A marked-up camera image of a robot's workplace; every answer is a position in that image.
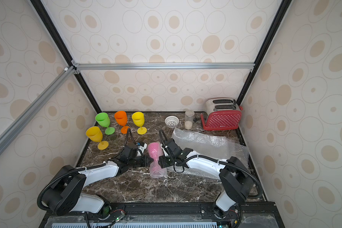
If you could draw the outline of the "pink bubble glass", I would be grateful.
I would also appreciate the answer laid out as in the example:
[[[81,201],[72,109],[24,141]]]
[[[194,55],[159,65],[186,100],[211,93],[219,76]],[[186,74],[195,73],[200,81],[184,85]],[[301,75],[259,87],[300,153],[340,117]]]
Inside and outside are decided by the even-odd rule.
[[[159,157],[163,156],[163,150],[159,142],[152,142],[147,147],[149,156],[154,160],[149,167],[151,178],[163,178],[167,176],[167,169],[159,165]]]

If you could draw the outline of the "yellow bubble glass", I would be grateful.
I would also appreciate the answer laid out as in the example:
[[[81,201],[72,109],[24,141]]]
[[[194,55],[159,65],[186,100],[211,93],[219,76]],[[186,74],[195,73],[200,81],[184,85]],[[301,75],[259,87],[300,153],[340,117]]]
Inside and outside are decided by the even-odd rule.
[[[144,135],[145,133],[147,133],[147,128],[145,128],[144,122],[145,122],[145,118],[144,118],[144,114],[142,112],[135,112],[132,114],[132,120],[134,122],[134,124],[136,126],[138,126],[138,130],[137,133],[139,135]]]

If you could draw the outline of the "beige bubble glass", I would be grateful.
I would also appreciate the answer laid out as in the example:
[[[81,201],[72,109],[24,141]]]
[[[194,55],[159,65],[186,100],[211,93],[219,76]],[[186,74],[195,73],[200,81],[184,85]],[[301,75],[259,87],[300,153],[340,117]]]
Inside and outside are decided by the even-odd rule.
[[[98,143],[97,147],[99,150],[105,150],[109,146],[107,141],[103,141],[103,134],[98,126],[88,128],[86,136],[91,141]]]

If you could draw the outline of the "orange bubble glass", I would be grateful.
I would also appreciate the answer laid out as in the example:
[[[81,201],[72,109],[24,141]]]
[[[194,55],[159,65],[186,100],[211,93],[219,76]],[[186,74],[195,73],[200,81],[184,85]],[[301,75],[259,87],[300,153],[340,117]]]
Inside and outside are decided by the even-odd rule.
[[[128,117],[125,111],[118,111],[114,115],[116,122],[122,126],[121,133],[127,134],[128,129],[130,128],[127,126]]]

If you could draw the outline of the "green wine glass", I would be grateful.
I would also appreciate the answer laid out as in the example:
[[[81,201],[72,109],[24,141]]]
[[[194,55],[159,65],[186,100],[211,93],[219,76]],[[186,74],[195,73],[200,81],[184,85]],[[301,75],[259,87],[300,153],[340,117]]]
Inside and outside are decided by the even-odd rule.
[[[95,117],[97,123],[105,128],[106,135],[112,135],[115,132],[113,127],[110,127],[110,118],[107,113],[99,113]]]

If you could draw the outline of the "clear bubble wrap sheet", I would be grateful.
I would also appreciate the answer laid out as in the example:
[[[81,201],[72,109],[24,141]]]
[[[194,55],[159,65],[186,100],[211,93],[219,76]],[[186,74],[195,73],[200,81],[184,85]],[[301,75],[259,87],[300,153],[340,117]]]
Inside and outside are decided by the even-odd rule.
[[[187,155],[188,157],[201,154],[217,160],[226,160],[233,156],[238,158],[246,168],[249,168],[248,148],[225,136],[206,135],[175,128],[172,139],[182,150],[193,149]]]

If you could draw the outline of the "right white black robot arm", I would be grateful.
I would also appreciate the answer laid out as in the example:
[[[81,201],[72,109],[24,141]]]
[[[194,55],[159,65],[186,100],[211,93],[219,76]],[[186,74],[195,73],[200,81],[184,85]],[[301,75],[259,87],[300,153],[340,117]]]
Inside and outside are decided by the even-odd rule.
[[[237,157],[215,159],[202,155],[191,148],[181,149],[173,139],[161,142],[165,155],[159,157],[162,168],[178,166],[196,169],[220,179],[223,191],[215,201],[217,212],[227,212],[235,204],[244,204],[246,199],[263,196],[262,185]]]

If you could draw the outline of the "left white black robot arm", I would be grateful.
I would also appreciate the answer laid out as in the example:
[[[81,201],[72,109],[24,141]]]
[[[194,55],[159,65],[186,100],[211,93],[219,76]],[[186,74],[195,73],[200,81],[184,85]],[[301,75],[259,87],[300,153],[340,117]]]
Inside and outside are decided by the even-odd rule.
[[[104,197],[85,194],[82,190],[92,183],[120,176],[129,169],[150,166],[153,159],[143,153],[146,148],[146,143],[137,142],[125,146],[116,157],[101,164],[82,168],[62,167],[39,193],[38,207],[57,216],[83,211],[105,218],[110,213],[109,202]]]

